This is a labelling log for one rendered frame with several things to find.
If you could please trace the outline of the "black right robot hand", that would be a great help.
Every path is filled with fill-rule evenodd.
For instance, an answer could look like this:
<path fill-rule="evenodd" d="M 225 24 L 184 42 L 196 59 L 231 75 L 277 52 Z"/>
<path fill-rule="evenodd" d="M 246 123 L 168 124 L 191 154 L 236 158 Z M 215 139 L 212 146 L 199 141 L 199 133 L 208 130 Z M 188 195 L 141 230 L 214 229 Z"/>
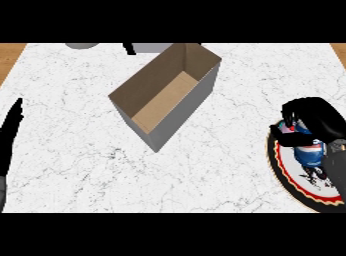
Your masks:
<path fill-rule="evenodd" d="M 321 97 L 305 97 L 289 101 L 283 105 L 283 118 L 287 127 L 295 121 L 302 121 L 310 134 L 302 132 L 284 133 L 277 125 L 271 126 L 271 133 L 286 147 L 312 146 L 314 140 L 332 143 L 338 139 L 346 140 L 346 120 Z"/>

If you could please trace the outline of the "blue can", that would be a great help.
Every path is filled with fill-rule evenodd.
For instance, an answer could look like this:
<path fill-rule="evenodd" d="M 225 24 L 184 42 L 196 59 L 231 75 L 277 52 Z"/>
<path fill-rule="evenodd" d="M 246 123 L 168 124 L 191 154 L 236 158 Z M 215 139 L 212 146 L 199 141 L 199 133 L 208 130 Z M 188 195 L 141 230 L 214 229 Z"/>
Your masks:
<path fill-rule="evenodd" d="M 287 127 L 286 122 L 281 121 L 279 124 L 279 128 L 284 133 L 298 132 L 307 135 L 312 134 L 312 132 L 298 123 L 293 123 L 293 126 Z M 321 166 L 323 157 L 326 155 L 326 144 L 321 140 L 315 139 L 312 146 L 299 146 L 295 147 L 293 150 L 295 158 L 304 167 Z"/>

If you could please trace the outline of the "black red white plate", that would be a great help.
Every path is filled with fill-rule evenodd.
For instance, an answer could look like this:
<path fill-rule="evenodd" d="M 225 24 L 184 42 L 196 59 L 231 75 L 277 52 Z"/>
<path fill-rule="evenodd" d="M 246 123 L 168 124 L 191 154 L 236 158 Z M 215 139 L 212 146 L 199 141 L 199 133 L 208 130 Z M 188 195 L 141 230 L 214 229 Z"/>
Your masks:
<path fill-rule="evenodd" d="M 283 147 L 273 134 L 267 137 L 267 157 L 283 187 L 293 198 L 320 213 L 346 213 L 346 206 L 330 179 L 307 172 L 295 158 L 295 149 Z"/>

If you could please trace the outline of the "open cardboard box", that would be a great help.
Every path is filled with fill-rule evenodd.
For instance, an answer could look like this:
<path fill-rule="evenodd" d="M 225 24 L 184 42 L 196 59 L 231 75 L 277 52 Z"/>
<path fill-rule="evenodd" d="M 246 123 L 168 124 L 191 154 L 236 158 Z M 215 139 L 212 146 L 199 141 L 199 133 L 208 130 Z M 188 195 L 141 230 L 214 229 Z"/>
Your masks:
<path fill-rule="evenodd" d="M 214 92 L 222 58 L 174 43 L 110 94 L 129 127 L 159 152 Z"/>

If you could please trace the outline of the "grey round object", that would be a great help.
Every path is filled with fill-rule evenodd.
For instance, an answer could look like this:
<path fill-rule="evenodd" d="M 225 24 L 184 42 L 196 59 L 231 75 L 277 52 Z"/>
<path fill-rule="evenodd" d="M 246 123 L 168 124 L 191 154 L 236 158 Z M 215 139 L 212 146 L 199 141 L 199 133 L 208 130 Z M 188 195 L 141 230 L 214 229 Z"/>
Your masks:
<path fill-rule="evenodd" d="M 91 49 L 92 47 L 95 47 L 100 43 L 66 43 L 66 45 L 72 48 L 72 49 Z"/>

